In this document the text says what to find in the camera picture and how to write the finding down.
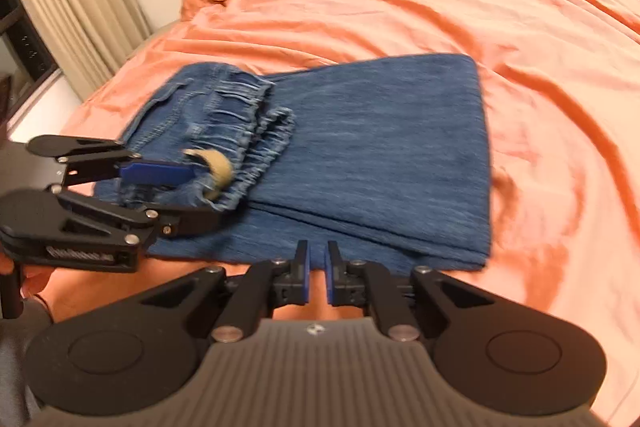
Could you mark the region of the blue denim pants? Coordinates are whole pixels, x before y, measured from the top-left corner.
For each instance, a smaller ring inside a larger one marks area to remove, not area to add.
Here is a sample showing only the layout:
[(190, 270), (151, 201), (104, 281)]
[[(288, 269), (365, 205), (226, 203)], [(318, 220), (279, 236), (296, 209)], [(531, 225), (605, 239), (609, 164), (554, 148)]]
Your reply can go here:
[(164, 258), (253, 263), (307, 241), (321, 268), (336, 242), (396, 273), (482, 269), (490, 166), (471, 57), (386, 57), (257, 76), (222, 63), (179, 70), (122, 136), (147, 160), (183, 162), (177, 187), (108, 180), (99, 199), (204, 207), (221, 227), (161, 239)]

